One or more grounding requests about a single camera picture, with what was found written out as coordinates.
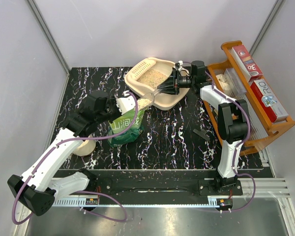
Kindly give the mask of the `clear plastic scoop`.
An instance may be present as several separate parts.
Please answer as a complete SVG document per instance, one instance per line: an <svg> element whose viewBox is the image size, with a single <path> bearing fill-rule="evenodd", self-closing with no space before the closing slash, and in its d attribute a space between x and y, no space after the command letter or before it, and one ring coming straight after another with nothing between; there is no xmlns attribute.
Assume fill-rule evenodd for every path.
<svg viewBox="0 0 295 236"><path fill-rule="evenodd" d="M139 98L137 100L138 103L138 110L145 110L148 107L152 106L154 104L155 98L156 96L161 92L161 89L156 89L153 92L149 92L147 94L145 94L144 96L142 96L141 98Z"/></svg>

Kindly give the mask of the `green litter bag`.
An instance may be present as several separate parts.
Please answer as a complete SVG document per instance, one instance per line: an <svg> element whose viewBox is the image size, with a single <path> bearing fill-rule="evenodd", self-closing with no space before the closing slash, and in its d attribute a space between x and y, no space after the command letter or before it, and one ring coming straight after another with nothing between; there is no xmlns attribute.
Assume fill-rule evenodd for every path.
<svg viewBox="0 0 295 236"><path fill-rule="evenodd" d="M144 117L145 110L139 110L134 124L125 133L118 135L114 138L108 139L108 143L111 147L120 147L122 145L132 143L141 135L144 128L142 125L142 120ZM133 120L135 110L127 112L123 116L117 118L110 123L110 128L108 136L114 135L115 133L120 133L126 129Z"/></svg>

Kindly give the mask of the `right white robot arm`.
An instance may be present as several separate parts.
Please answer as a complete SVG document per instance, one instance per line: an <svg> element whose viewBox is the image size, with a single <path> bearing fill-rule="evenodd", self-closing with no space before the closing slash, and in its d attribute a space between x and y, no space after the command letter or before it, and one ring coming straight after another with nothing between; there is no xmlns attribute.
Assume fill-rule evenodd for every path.
<svg viewBox="0 0 295 236"><path fill-rule="evenodd" d="M186 71L182 61L175 63L171 75L157 89L170 95L178 95L181 89L193 89L203 101L218 111L217 130L223 143L222 152L216 177L208 188L224 195L238 184L240 151L250 136L247 102L231 98L219 90L203 61L196 60L190 65L190 71Z"/></svg>

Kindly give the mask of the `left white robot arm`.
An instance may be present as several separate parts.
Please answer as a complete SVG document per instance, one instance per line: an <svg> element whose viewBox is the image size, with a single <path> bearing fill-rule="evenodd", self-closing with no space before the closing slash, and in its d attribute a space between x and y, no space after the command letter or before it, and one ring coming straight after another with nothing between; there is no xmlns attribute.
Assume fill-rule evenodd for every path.
<svg viewBox="0 0 295 236"><path fill-rule="evenodd" d="M120 103L116 97L101 90L87 95L79 108L65 119L56 138L40 158L22 175L12 175L8 179L7 184L15 198L12 212L15 213L17 203L21 203L33 214L41 216L62 197L78 191L94 193L96 176L86 169L56 181L52 178L98 125L120 116Z"/></svg>

